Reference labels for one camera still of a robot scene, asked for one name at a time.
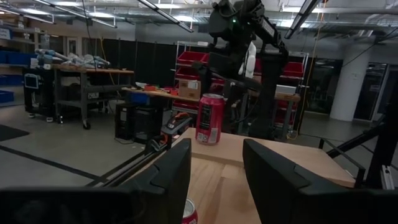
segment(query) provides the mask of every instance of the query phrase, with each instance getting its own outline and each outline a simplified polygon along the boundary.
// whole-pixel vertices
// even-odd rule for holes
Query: black floor mat
[[[13,138],[22,137],[28,135],[29,132],[23,131],[16,128],[10,128],[9,126],[0,124],[0,141],[5,141]]]

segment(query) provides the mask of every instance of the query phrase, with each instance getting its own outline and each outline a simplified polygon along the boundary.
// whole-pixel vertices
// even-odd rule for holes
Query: white column
[[[352,121],[372,49],[370,44],[347,45],[330,118]]]

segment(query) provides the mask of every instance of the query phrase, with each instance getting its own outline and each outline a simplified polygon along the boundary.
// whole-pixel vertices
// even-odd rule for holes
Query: gray floor
[[[46,123],[45,118],[28,118],[23,106],[0,108],[0,124],[29,131],[30,134],[0,142],[0,145],[48,159],[84,172],[101,176],[143,149],[141,144],[123,145],[114,140],[114,118],[112,114],[94,114],[91,130],[84,130],[79,120],[65,121],[64,124]],[[305,116],[302,135],[289,143],[304,146],[318,146],[318,139],[308,135],[321,136],[339,145],[353,136],[361,134],[369,125],[335,121],[328,118]],[[374,149],[376,139],[365,143]],[[372,154],[359,147],[348,155],[360,164],[369,167]],[[345,158],[337,157],[336,162],[353,175],[357,168]],[[398,155],[394,157],[398,165]],[[396,182],[398,173],[393,170]],[[40,162],[0,151],[0,187],[17,185],[86,185],[92,179],[67,172]]]

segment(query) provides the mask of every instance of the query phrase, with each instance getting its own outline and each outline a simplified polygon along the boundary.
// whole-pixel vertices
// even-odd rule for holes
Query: caster wheel
[[[83,124],[83,129],[84,130],[90,130],[91,129],[91,124],[89,122],[87,122],[86,125]]]
[[[57,123],[58,124],[63,124],[62,116],[58,116]]]

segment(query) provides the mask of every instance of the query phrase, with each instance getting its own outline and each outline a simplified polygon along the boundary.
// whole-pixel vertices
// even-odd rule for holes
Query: wooden table
[[[198,222],[261,223],[243,169],[242,145],[247,137],[223,133],[217,145],[206,146],[197,143],[194,135],[195,129],[189,128],[174,144],[183,138],[192,139],[188,197],[195,203]],[[324,178],[354,186],[354,179],[320,149],[255,140]]]
[[[166,93],[163,91],[145,91],[145,90],[133,90],[132,88],[122,88],[122,90],[126,90],[132,93],[143,93],[147,94],[148,96],[160,96],[160,97],[166,97],[166,98],[171,98],[175,100],[184,100],[184,101],[191,101],[191,102],[199,102],[199,99],[193,99],[193,98],[188,98],[188,97],[182,97],[182,96],[174,96],[171,95],[170,93]]]

